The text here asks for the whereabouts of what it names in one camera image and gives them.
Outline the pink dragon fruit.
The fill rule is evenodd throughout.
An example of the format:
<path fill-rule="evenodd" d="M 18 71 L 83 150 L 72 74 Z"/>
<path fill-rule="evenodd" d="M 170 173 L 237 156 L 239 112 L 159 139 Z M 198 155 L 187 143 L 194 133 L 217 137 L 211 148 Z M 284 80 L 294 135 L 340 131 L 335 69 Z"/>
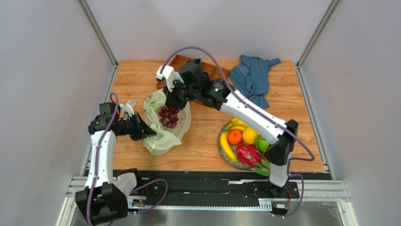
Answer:
<path fill-rule="evenodd" d="M 257 148 L 251 145 L 239 145 L 235 151 L 239 162 L 247 165 L 251 171 L 262 176 L 270 176 L 270 163 L 262 157 Z"/>

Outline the orange fake tangerine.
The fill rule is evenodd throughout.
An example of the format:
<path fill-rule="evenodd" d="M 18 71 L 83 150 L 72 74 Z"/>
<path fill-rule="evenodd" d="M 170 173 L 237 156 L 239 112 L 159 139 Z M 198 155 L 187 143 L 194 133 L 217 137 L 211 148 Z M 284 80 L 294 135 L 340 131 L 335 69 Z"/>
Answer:
<path fill-rule="evenodd" d="M 233 129 L 227 134 L 227 141 L 230 145 L 240 145 L 243 142 L 242 132 L 238 129 Z"/>

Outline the yellow fake lemon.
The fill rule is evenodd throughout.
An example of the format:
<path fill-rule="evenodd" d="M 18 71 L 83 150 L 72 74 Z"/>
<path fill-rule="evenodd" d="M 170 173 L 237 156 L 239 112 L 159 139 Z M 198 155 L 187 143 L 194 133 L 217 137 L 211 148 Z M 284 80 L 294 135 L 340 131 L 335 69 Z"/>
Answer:
<path fill-rule="evenodd" d="M 246 128 L 242 132 L 242 139 L 245 144 L 254 145 L 257 140 L 259 133 L 253 130 L 252 128 Z"/>

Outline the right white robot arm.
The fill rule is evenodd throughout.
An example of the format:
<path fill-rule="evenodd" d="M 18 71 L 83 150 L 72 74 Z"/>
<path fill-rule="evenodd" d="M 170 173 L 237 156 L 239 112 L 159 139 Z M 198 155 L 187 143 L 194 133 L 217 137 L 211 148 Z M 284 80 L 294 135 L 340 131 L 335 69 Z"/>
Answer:
<path fill-rule="evenodd" d="M 276 187 L 289 180 L 289 158 L 294 148 L 297 122 L 278 119 L 261 109 L 223 79 L 211 80 L 200 61 L 187 61 L 176 72 L 172 66 L 160 66 L 156 80 L 165 82 L 166 106 L 183 109 L 190 101 L 238 118 L 258 132 L 271 146 L 263 153 L 270 162 L 269 181 Z"/>

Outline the dark purple grape bunch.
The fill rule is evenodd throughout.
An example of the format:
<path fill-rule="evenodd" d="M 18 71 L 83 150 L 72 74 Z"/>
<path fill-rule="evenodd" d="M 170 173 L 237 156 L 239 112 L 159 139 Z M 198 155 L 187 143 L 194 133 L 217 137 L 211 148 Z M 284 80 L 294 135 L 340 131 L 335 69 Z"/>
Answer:
<path fill-rule="evenodd" d="M 174 129 L 177 126 L 179 120 L 178 113 L 179 108 L 169 107 L 163 105 L 159 110 L 158 114 L 160 116 L 160 122 L 162 125 L 168 129 Z"/>

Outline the single yellow banana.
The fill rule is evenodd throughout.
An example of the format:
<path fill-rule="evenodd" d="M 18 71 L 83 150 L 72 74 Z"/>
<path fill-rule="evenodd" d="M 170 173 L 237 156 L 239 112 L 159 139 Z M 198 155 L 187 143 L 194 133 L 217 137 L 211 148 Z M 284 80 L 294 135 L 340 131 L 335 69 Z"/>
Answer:
<path fill-rule="evenodd" d="M 238 158 L 237 158 L 235 152 L 231 149 L 231 146 L 230 146 L 230 144 L 228 143 L 227 136 L 228 136 L 228 133 L 227 133 L 227 132 L 223 132 L 223 133 L 220 135 L 219 142 L 220 142 L 221 149 L 223 150 L 223 152 L 225 153 L 225 155 L 226 155 L 230 160 L 232 160 L 232 161 L 234 161 L 234 162 L 238 162 Z"/>

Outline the green fake lime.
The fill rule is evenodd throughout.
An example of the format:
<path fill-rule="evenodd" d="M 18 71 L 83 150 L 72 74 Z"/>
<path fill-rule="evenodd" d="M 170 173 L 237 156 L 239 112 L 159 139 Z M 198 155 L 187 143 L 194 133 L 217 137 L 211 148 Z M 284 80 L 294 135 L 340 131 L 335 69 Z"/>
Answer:
<path fill-rule="evenodd" d="M 264 139 L 263 136 L 259 135 L 254 142 L 254 147 L 261 153 L 264 153 L 269 148 L 270 143 Z"/>

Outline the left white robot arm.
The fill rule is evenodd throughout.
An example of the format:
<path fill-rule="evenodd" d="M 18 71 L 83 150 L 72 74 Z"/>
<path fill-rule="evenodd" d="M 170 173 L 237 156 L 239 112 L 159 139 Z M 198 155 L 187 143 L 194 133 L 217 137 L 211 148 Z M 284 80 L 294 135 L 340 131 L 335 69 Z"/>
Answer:
<path fill-rule="evenodd" d="M 84 189 L 75 202 L 90 226 L 110 223 L 128 215 L 128 196 L 137 186 L 137 169 L 113 177 L 113 153 L 117 137 L 128 135 L 133 141 L 157 135 L 133 110 L 135 101 L 99 105 L 100 114 L 90 123 L 91 165 Z"/>

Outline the yellow banana bunch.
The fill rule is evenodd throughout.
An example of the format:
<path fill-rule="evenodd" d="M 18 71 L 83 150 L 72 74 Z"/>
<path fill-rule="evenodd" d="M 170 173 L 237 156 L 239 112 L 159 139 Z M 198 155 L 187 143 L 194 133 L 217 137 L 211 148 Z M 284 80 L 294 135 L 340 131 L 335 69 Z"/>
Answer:
<path fill-rule="evenodd" d="M 230 132 L 232 130 L 239 130 L 240 132 L 243 132 L 245 129 L 249 128 L 247 124 L 239 120 L 238 118 L 233 118 L 227 125 L 226 131 Z"/>

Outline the translucent yellow plastic bag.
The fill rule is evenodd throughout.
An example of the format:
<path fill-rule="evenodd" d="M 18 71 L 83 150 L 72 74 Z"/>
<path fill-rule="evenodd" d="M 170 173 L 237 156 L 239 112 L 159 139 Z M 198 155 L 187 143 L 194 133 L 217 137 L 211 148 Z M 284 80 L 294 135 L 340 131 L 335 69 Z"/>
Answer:
<path fill-rule="evenodd" d="M 161 156 L 167 153 L 174 146 L 182 144 L 182 138 L 189 130 L 192 118 L 190 104 L 187 103 L 185 108 L 178 113 L 178 122 L 173 129 L 169 129 L 162 125 L 158 110 L 165 104 L 166 96 L 162 89 L 152 93 L 144 101 L 144 114 L 145 122 L 154 131 L 157 132 L 156 136 L 147 137 L 144 140 L 144 147 L 152 155 Z"/>

